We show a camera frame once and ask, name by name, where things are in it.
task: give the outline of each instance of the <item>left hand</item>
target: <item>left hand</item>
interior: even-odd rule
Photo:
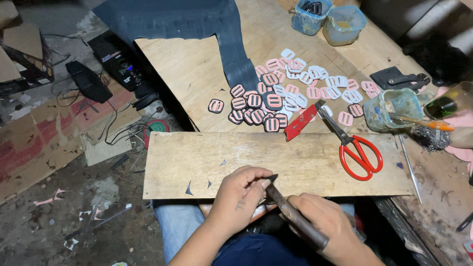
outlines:
[[[230,238],[250,222],[259,201],[271,181],[272,172],[249,165],[242,166],[226,176],[205,220]]]

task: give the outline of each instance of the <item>green circular object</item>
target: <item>green circular object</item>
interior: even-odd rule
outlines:
[[[163,122],[154,121],[148,124],[148,128],[146,129],[146,134],[151,136],[151,131],[158,131],[158,132],[166,132],[166,126]]]

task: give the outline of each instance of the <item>plastic container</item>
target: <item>plastic container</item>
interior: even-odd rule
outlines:
[[[307,2],[307,0],[300,0],[296,5],[296,14],[292,19],[292,28],[302,32],[307,35],[315,35],[319,31],[322,23],[332,8],[332,2],[329,0],[309,0],[313,2],[321,2],[322,4],[322,14],[320,16],[311,14],[307,11],[301,9],[302,5]]]
[[[323,33],[331,46],[346,45],[353,43],[365,26],[366,18],[357,7],[343,6],[330,10]]]
[[[366,124],[376,132],[388,132],[395,128],[413,126],[413,123],[391,120],[388,112],[398,115],[422,119],[422,109],[415,92],[411,89],[390,89],[381,92],[378,96],[363,105]]]

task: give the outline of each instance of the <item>scissors handle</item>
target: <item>scissors handle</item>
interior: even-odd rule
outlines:
[[[352,138],[354,138],[352,143],[353,143],[353,145],[355,145],[355,148],[358,151],[358,154],[360,155],[361,158],[358,157],[350,149],[348,149],[347,146],[341,145],[340,146],[340,160],[342,161],[343,168],[354,179],[357,179],[357,180],[360,180],[360,181],[370,180],[373,177],[373,173],[377,173],[377,172],[381,171],[381,169],[383,168],[383,157],[381,156],[381,153],[376,148],[376,146],[373,145],[371,142],[369,142],[369,141],[367,141],[367,140],[365,140],[361,137],[355,136],[355,135],[353,135]],[[363,151],[361,145],[359,144],[360,142],[365,144],[366,146],[368,146],[375,153],[376,159],[378,161],[377,168],[374,168],[373,165],[369,162],[368,158],[366,157],[365,152]],[[363,167],[363,169],[368,174],[366,177],[360,177],[360,176],[356,175],[355,173],[353,173],[352,170],[350,170],[350,168],[348,167],[347,162],[345,160],[345,152],[348,155],[350,155],[350,157],[352,157],[357,163],[359,163],[361,165],[361,167]]]

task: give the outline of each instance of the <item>tattoo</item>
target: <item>tattoo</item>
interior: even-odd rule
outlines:
[[[236,204],[237,206],[235,207],[235,211],[238,210],[238,208],[244,210],[245,209],[245,202],[244,201],[238,201]]]

